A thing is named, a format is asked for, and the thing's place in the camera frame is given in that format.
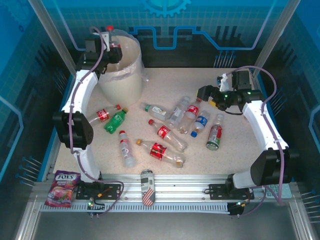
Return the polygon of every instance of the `red bottle cap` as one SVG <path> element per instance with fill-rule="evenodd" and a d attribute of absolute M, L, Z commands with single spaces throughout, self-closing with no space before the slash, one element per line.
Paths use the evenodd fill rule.
<path fill-rule="evenodd" d="M 115 30 L 115 28 L 114 28 L 114 26 L 107 26 L 107 27 L 106 27 L 106 30 L 107 30 L 108 32 L 111 32 L 111 31 Z"/>

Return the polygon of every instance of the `white work surface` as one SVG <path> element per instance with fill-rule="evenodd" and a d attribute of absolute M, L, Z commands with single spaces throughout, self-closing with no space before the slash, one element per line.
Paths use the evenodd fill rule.
<path fill-rule="evenodd" d="M 150 140 L 163 144 L 174 150 L 154 132 L 148 124 L 149 114 L 140 109 L 141 102 L 164 106 L 169 110 L 174 108 L 183 96 L 196 100 L 197 90 L 206 85 L 217 85 L 217 76 L 229 72 L 223 68 L 146 68 L 148 82 L 143 84 L 143 93 L 138 102 L 128 107 L 125 121 L 110 134 L 104 130 L 105 123 L 93 128 L 94 137 L 92 150 L 95 161 L 103 174 L 140 174 L 143 169 L 151 169 L 155 174 L 232 174 L 247 170 L 260 155 L 260 150 L 250 124 L 243 116 L 229 115 L 212 107 L 207 102 L 201 103 L 201 110 L 210 113 L 208 123 L 202 133 L 196 138 L 187 134 L 174 133 L 188 143 L 184 154 L 186 161 L 183 168 L 176 168 L 167 162 L 161 162 L 148 153 L 141 146 L 136 145 L 137 139 Z M 110 106 L 100 87 L 97 85 L 92 92 L 87 116 Z M 237 106 L 228 109 L 229 112 L 239 113 Z M 211 151 L 206 148 L 209 131 L 217 114 L 223 114 L 223 131 L 220 148 Z M 119 131 L 124 130 L 130 140 L 137 164 L 133 168 L 126 168 L 120 152 Z M 65 170 L 80 172 L 70 149 L 61 144 L 56 160 L 54 172 Z"/>

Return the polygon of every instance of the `can with american flag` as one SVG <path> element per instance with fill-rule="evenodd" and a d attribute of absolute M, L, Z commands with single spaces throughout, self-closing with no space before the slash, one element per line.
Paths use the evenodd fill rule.
<path fill-rule="evenodd" d="M 150 207 L 156 201 L 156 192 L 155 192 L 155 179 L 154 173 L 145 169 L 141 172 L 141 193 L 142 193 L 142 203 Z"/>

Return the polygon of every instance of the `white bucket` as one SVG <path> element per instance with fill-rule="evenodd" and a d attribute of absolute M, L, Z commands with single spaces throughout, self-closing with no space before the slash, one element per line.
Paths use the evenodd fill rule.
<path fill-rule="evenodd" d="M 106 73 L 101 74 L 98 81 L 106 99 L 112 105 L 119 104 L 122 108 L 139 100 L 143 82 L 139 42 L 133 36 L 130 38 L 130 35 L 127 35 L 129 37 L 117 34 L 122 50 L 121 66 L 124 68 L 117 71 L 115 64 L 108 64 Z"/>

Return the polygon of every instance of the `candy bag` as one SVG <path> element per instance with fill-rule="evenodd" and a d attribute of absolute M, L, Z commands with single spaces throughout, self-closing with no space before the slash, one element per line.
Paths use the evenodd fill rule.
<path fill-rule="evenodd" d="M 70 208 L 72 193 L 80 176 L 77 172 L 57 170 L 44 204 L 50 207 Z"/>

